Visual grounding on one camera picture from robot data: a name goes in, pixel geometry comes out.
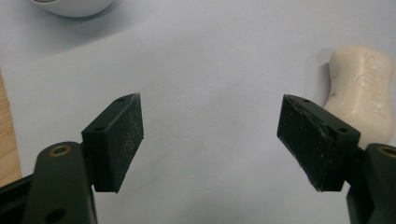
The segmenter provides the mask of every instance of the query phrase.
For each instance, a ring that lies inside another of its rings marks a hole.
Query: white soap
[[[392,59],[364,46],[343,47],[332,54],[330,76],[332,87],[324,108],[361,132],[359,147],[388,144],[393,136]]]
[[[38,7],[66,17],[87,17],[108,7],[113,0],[31,0]]]

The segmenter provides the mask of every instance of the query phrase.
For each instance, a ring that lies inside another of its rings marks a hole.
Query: white table
[[[23,174],[40,150],[80,142],[111,101],[138,91],[145,140],[120,193],[95,194],[100,223],[348,223],[348,185],[315,192],[276,138],[282,95],[323,105],[327,62],[347,44],[396,58],[394,8],[116,0],[67,19],[3,0],[0,64]]]

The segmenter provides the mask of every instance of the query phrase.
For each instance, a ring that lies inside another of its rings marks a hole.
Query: black plastic part
[[[340,191],[346,155],[356,153],[360,133],[322,107],[284,95],[277,137],[318,191]]]
[[[0,221],[1,223],[17,224],[21,223],[24,207],[27,203],[27,196],[32,175],[15,181],[0,188]]]
[[[84,131],[84,153],[92,159],[96,191],[118,192],[143,140],[138,93],[115,100]]]
[[[349,189],[346,203],[351,224],[367,224],[374,211],[374,204],[369,191]]]
[[[64,142],[40,152],[22,223],[97,223],[80,144]]]
[[[396,223],[396,147],[371,144],[363,158],[363,172],[375,210],[369,223]]]

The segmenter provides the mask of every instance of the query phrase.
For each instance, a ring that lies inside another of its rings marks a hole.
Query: white bowl
[[[66,17],[86,17],[96,14],[114,0],[31,0],[38,7]]]

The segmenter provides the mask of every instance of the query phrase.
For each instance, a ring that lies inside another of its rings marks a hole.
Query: wooden surface
[[[21,178],[17,141],[3,77],[0,72],[0,187]]]

